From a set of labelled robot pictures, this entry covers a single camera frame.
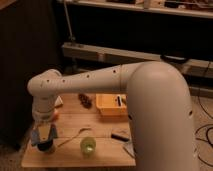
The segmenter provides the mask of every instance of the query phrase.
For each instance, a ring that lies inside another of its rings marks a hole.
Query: green cup
[[[96,147],[96,142],[95,139],[93,137],[85,137],[81,140],[81,152],[84,155],[91,155],[94,153],[95,151],[95,147]]]

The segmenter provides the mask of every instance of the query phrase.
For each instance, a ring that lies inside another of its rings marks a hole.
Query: wooden tabletop
[[[27,145],[22,167],[106,167],[134,166],[135,160],[123,149],[123,142],[110,138],[116,129],[130,134],[127,116],[103,117],[95,105],[95,95],[87,94],[92,99],[92,108],[84,108],[77,94],[63,94],[63,107],[58,108],[59,119],[55,122],[58,139],[54,140],[55,151],[43,153]],[[68,143],[62,142],[74,137],[79,130],[90,127]],[[96,140],[96,150],[90,157],[85,157],[80,150],[83,137],[92,136]]]

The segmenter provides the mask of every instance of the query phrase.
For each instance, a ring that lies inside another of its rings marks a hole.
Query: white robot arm
[[[61,76],[48,70],[28,83],[36,122],[50,122],[60,93],[126,93],[137,171],[199,171],[188,86],[161,62]]]

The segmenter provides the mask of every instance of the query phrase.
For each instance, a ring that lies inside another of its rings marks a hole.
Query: black cable
[[[209,137],[209,132],[211,130],[213,130],[213,127],[210,127],[210,128],[207,129],[207,131],[206,131],[206,139],[207,139],[208,143],[211,145],[211,147],[213,148],[213,142],[211,141],[211,139]]]
[[[208,126],[213,126],[213,124],[206,124],[206,125],[203,125],[203,126],[199,127],[199,128],[196,130],[195,134],[197,134],[202,128],[205,128],[205,127],[208,127]]]
[[[196,130],[195,135],[198,134],[199,131],[200,131],[201,129],[203,129],[203,128],[205,128],[205,127],[208,127],[208,126],[213,126],[213,124],[206,124],[206,125],[203,125],[203,126],[199,127],[199,128]],[[210,146],[213,148],[213,144],[212,144],[212,142],[211,142],[211,140],[210,140],[210,138],[209,138],[209,131],[212,130],[212,129],[213,129],[213,127],[210,127],[210,128],[208,128],[207,131],[205,132],[205,134],[206,134],[206,139],[207,139],[207,140],[202,139],[202,138],[196,138],[196,140],[205,142],[205,143],[207,143],[208,145],[210,145]],[[198,155],[198,159],[199,159],[201,162],[203,162],[204,164],[206,164],[207,166],[213,167],[213,164],[208,163],[207,161],[203,160],[199,155]]]
[[[207,141],[207,140],[204,140],[204,139],[196,138],[196,140],[203,141],[203,142],[209,144],[208,141]],[[198,159],[199,159],[201,162],[203,162],[204,164],[206,164],[207,166],[213,167],[213,164],[208,163],[207,161],[203,160],[199,155],[198,155]]]
[[[208,70],[209,70],[210,64],[211,64],[211,62],[209,61],[208,66],[206,67],[205,71],[203,72],[203,76],[202,76],[203,79],[205,78],[206,73],[207,73]],[[201,84],[199,85],[199,89],[198,89],[198,95],[197,95],[197,97],[198,97],[198,102],[199,102],[199,104],[200,104],[200,107],[201,107],[201,108],[203,109],[203,111],[206,113],[206,115],[208,115],[208,117],[210,117],[211,119],[213,119],[213,116],[206,110],[206,108],[205,108],[205,107],[202,105],[202,103],[201,103],[200,91],[201,91]]]

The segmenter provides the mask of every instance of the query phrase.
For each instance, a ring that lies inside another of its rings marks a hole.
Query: black cabinet
[[[61,68],[51,0],[19,0],[0,11],[0,139],[15,145],[32,123],[27,82]]]

